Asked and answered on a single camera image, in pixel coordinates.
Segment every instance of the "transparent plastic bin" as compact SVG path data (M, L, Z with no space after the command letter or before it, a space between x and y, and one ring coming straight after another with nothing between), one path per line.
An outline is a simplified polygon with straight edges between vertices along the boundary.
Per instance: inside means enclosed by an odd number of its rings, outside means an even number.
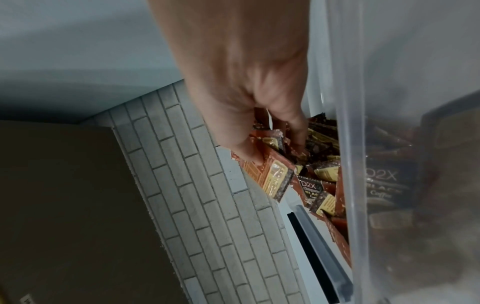
M338 119L354 302L480 303L480 1L311 9L307 93Z

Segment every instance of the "black slot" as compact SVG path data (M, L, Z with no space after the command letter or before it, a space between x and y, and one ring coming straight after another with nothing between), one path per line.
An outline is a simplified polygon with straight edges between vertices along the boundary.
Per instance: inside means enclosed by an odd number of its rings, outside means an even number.
M295 230L295 233L298 237L298 240L300 241L301 246L303 247L303 250L305 251L306 257L310 262L310 265L315 273L316 278L318 279L318 282L320 283L320 286L323 290L323 293L325 294L325 297L328 303L329 304L340 303L339 297L335 292L334 285L332 284L332 281L330 281L330 278L327 275L327 272L325 271L325 268L322 265L322 262L320 262L320 259L315 253L314 248L312 247L309 239L305 235L305 232L302 229L302 226L300 226L297 216L295 216L295 214L291 212L288 214L288 218L291 222L293 229Z

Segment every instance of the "hand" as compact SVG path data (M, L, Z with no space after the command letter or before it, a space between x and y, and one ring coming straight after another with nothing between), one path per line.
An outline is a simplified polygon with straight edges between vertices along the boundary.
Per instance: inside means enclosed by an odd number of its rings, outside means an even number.
M274 128L289 124L292 147L303 148L309 0L149 2L192 100L220 145L262 164L249 133L255 108L265 108Z

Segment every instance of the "white plastic bin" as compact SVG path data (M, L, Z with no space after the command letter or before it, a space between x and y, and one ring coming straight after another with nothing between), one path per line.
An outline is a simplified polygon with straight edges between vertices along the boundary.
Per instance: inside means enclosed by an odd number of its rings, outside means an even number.
M336 108L354 302L479 303L480 1L314 0L312 16L307 93Z

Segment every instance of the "white wall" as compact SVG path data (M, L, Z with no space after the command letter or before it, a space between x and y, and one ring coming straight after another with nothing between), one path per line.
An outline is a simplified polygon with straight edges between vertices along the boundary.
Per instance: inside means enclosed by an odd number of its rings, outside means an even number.
M0 2L0 119L78 121L181 78L144 0Z

